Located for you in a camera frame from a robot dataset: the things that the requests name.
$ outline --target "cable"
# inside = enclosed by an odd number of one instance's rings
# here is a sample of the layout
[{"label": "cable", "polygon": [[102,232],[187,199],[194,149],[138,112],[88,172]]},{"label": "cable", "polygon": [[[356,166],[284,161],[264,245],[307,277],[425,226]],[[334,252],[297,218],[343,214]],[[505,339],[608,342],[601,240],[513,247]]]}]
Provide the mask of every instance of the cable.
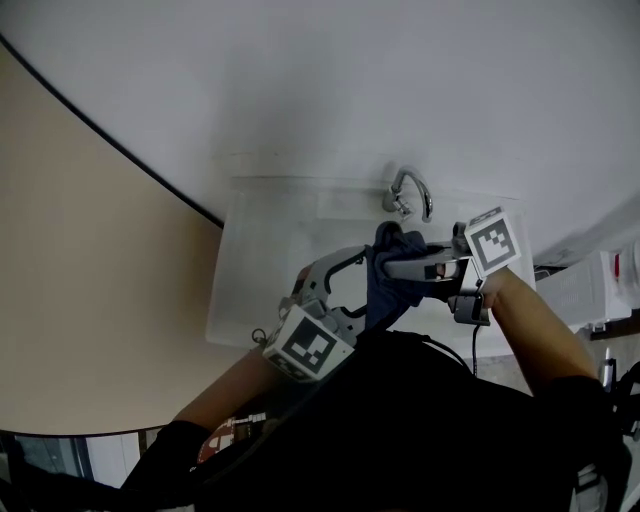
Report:
[{"label": "cable", "polygon": [[480,330],[480,325],[476,325],[473,329],[473,336],[471,339],[471,357],[473,359],[473,376],[478,376],[478,358],[476,357],[476,336]]},{"label": "cable", "polygon": [[451,354],[462,366],[469,370],[469,367],[467,366],[467,363],[464,362],[464,359],[462,359],[453,349],[447,347],[445,344],[440,343],[439,341],[432,340],[431,338],[429,338],[428,340],[423,339],[422,341],[423,343],[431,343],[432,345],[444,350],[447,354]]}]

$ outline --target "white sink basin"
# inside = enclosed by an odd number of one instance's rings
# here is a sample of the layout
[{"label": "white sink basin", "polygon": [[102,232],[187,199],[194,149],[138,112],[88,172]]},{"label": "white sink basin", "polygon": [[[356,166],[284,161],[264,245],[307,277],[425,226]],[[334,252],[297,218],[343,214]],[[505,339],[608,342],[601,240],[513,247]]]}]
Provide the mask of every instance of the white sink basin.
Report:
[{"label": "white sink basin", "polygon": [[[267,334],[278,321],[280,299],[289,295],[300,269],[337,249],[373,244],[376,228],[398,220],[382,209],[388,184],[300,178],[239,178],[227,215],[207,325],[207,340],[252,348],[256,328]],[[425,241],[447,241],[456,221],[468,221],[497,205],[503,206],[520,244],[522,258],[511,269],[533,284],[531,252],[524,211],[515,200],[465,192],[433,192],[434,214],[424,224],[416,214],[403,230],[420,231]],[[416,195],[410,202],[421,206]],[[331,306],[357,309],[366,302],[366,265],[352,265],[331,281]],[[471,355],[470,325],[457,324],[446,304],[423,299],[392,327],[428,334]],[[480,329],[479,357],[510,354],[499,327]]]}]

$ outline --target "blue cloth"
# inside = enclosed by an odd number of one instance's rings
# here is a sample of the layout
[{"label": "blue cloth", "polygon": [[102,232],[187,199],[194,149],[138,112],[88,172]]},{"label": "blue cloth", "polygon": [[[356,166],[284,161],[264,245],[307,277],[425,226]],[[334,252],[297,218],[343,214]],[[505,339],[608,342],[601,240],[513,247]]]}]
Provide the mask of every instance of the blue cloth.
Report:
[{"label": "blue cloth", "polygon": [[388,261],[411,260],[435,254],[442,246],[428,246],[418,231],[403,233],[396,222],[384,222],[376,230],[373,246],[365,246],[367,258],[367,317],[365,332],[386,330],[410,306],[418,306],[423,297],[443,302],[460,287],[455,281],[424,283],[391,279],[384,272]]}]

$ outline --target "forearm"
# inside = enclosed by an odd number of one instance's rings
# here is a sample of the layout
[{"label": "forearm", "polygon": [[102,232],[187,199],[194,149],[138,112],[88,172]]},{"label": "forearm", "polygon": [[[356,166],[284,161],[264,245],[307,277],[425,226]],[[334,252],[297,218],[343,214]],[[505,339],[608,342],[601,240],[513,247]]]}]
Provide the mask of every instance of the forearm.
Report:
[{"label": "forearm", "polygon": [[249,400],[272,389],[285,377],[254,349],[229,368],[174,420],[189,421],[211,431]]},{"label": "forearm", "polygon": [[540,296],[511,271],[493,301],[500,325],[522,373],[536,394],[558,377],[596,377],[594,364],[580,340]]}]

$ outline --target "faucet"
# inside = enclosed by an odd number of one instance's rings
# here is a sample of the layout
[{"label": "faucet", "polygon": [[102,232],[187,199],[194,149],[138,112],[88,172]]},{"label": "faucet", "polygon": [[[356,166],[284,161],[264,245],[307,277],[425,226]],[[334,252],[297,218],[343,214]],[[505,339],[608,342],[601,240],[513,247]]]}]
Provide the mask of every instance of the faucet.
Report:
[{"label": "faucet", "polygon": [[404,165],[398,170],[396,179],[393,180],[391,186],[384,193],[382,208],[387,212],[398,212],[402,220],[413,215],[413,208],[402,198],[402,182],[405,176],[409,176],[420,191],[420,197],[422,198],[422,222],[431,222],[431,215],[433,214],[431,193],[418,169],[410,165]]}]

